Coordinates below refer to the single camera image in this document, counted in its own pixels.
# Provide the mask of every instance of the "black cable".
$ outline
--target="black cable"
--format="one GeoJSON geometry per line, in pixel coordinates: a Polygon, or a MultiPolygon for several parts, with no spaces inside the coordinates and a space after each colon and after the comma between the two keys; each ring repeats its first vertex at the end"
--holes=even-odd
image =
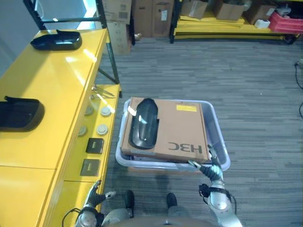
{"type": "MultiPolygon", "coordinates": [[[[299,65],[298,63],[294,64],[294,68],[295,68],[294,77],[295,77],[295,81],[296,81],[297,85],[303,90],[303,85],[300,85],[299,81],[298,81],[298,73],[297,73],[297,66],[298,65],[299,65]]],[[[299,107],[299,114],[300,114],[301,118],[303,119],[303,114],[301,112],[302,106],[303,106],[303,103],[301,103],[301,105],[299,107]]]]}
{"type": "Polygon", "coordinates": [[[301,105],[300,105],[300,107],[299,107],[299,114],[300,114],[300,116],[302,117],[302,119],[303,119],[303,114],[302,114],[302,112],[301,112],[301,108],[302,108],[302,106],[303,106],[303,103],[301,103],[301,105]]]}
{"type": "Polygon", "coordinates": [[[70,211],[68,211],[65,215],[64,215],[64,217],[63,217],[63,219],[62,219],[62,227],[64,227],[64,220],[65,220],[65,218],[70,214],[70,213],[72,213],[72,212],[77,212],[77,213],[80,213],[80,209],[78,209],[78,208],[73,208],[73,209],[71,209],[70,211]]]}
{"type": "Polygon", "coordinates": [[[295,81],[297,82],[297,85],[303,90],[303,85],[300,85],[299,81],[298,81],[297,66],[298,66],[298,63],[296,63],[294,65],[294,68],[295,68],[295,73],[294,73],[295,81]]]}
{"type": "Polygon", "coordinates": [[[230,195],[233,198],[233,202],[235,204],[235,215],[237,215],[237,201],[236,201],[236,198],[232,194],[230,194],[230,195]]]}
{"type": "Polygon", "coordinates": [[[203,198],[203,201],[208,205],[208,203],[205,201],[205,197],[203,196],[202,198],[203,198]]]}

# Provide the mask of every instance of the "h3c logo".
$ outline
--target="h3c logo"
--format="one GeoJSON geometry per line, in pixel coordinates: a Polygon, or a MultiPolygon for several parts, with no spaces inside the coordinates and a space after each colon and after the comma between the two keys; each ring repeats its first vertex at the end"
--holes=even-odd
{"type": "Polygon", "coordinates": [[[177,144],[177,143],[173,143],[173,142],[169,142],[169,144],[172,144],[172,146],[170,146],[171,148],[169,148],[169,150],[182,150],[185,152],[199,151],[199,153],[202,154],[202,147],[200,145],[198,145],[198,148],[195,148],[195,146],[193,144],[186,144],[186,143],[177,144]]]}

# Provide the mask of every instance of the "yellow shelving unit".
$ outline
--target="yellow shelving unit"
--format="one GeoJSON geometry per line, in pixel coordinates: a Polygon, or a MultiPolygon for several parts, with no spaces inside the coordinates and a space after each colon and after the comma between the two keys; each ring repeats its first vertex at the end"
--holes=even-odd
{"type": "MultiPolygon", "coordinates": [[[[53,32],[45,30],[37,36],[53,32]]],[[[0,78],[1,101],[4,96],[34,98],[45,107],[43,119],[34,130],[0,132],[1,226],[15,227],[21,223],[23,227],[48,227],[52,221],[62,219],[60,211],[69,205],[81,207],[87,188],[97,179],[102,180],[99,191],[104,188],[121,88],[119,84],[99,85],[114,98],[89,98],[108,31],[80,33],[82,45],[74,51],[38,51],[28,45],[0,78]],[[84,116],[88,105],[94,108],[94,114],[84,116]],[[109,117],[100,114],[104,106],[112,110],[109,117]],[[108,127],[105,136],[96,133],[101,123],[108,127]],[[82,125],[88,131],[78,137],[82,125]],[[101,155],[85,153],[88,137],[104,139],[101,155]],[[85,158],[100,161],[96,176],[80,176],[85,158]],[[66,190],[71,191],[62,197],[66,190]]]]}
{"type": "Polygon", "coordinates": [[[170,29],[170,43],[174,39],[189,38],[244,38],[244,39],[279,39],[285,34],[273,32],[269,28],[257,29],[249,24],[244,17],[238,21],[218,20],[211,11],[205,12],[201,20],[179,16],[182,0],[175,0],[172,24],[170,29]]]}

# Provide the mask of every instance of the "cardboard box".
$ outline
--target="cardboard box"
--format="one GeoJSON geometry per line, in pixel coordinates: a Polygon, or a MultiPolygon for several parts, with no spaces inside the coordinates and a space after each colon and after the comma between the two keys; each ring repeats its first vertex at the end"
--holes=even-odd
{"type": "Polygon", "coordinates": [[[202,19],[206,10],[207,0],[184,0],[181,15],[202,19]]]}
{"type": "MultiPolygon", "coordinates": [[[[136,111],[144,98],[132,97],[130,109],[136,111]]],[[[154,99],[158,107],[159,127],[156,145],[152,149],[137,149],[129,144],[132,114],[125,123],[121,151],[125,155],[152,157],[177,162],[189,159],[209,160],[202,107],[197,103],[154,99]]]]}
{"type": "Polygon", "coordinates": [[[238,20],[244,9],[244,5],[232,5],[224,3],[223,0],[216,0],[213,12],[219,20],[238,20]]]}
{"type": "Polygon", "coordinates": [[[252,2],[251,7],[244,12],[247,21],[254,25],[257,20],[269,20],[275,11],[277,5],[272,1],[256,0],[252,2]]]}
{"type": "Polygon", "coordinates": [[[107,22],[123,22],[127,25],[130,21],[132,0],[102,0],[107,22]]]}
{"type": "Polygon", "coordinates": [[[129,36],[129,25],[119,22],[108,22],[107,28],[112,44],[113,52],[116,55],[129,54],[131,51],[131,40],[129,36]]]}
{"type": "Polygon", "coordinates": [[[134,31],[143,37],[152,36],[152,0],[133,0],[134,31]]]}
{"type": "Polygon", "coordinates": [[[152,36],[168,37],[174,0],[152,1],[152,36]]]}

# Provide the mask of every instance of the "black metal pole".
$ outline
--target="black metal pole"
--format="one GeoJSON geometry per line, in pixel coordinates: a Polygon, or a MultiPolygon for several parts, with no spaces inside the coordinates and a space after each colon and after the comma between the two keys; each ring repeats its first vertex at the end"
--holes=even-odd
{"type": "Polygon", "coordinates": [[[171,23],[170,23],[170,30],[169,30],[169,41],[171,44],[175,41],[175,28],[177,27],[178,19],[180,16],[181,8],[182,8],[182,1],[175,0],[174,7],[172,11],[171,23]]]}
{"type": "Polygon", "coordinates": [[[110,75],[108,75],[105,71],[103,71],[101,68],[98,69],[100,73],[102,73],[106,78],[114,82],[115,84],[119,84],[115,79],[113,79],[110,75]]]}
{"type": "Polygon", "coordinates": [[[43,23],[65,23],[65,22],[82,22],[82,21],[99,21],[98,17],[75,17],[75,18],[62,18],[57,20],[42,20],[43,23]]]}
{"type": "MultiPolygon", "coordinates": [[[[97,6],[97,10],[98,10],[98,14],[99,14],[99,18],[100,18],[102,28],[107,29],[107,22],[106,22],[106,18],[105,18],[105,12],[104,12],[104,8],[103,8],[102,0],[96,0],[96,6],[97,6]]],[[[111,63],[112,68],[113,68],[113,73],[114,73],[114,78],[115,78],[116,84],[120,84],[120,80],[119,80],[119,77],[118,77],[117,66],[116,66],[116,61],[115,61],[114,52],[113,52],[113,47],[112,47],[112,44],[110,43],[109,33],[108,33],[108,37],[109,37],[109,43],[106,43],[106,47],[107,47],[110,63],[111,63]]]]}
{"type": "Polygon", "coordinates": [[[46,30],[46,27],[44,26],[39,14],[37,13],[37,11],[35,11],[35,6],[32,3],[31,0],[23,0],[24,5],[26,6],[28,12],[30,13],[30,15],[32,16],[32,18],[34,19],[35,23],[37,24],[38,28],[40,30],[46,30]]]}

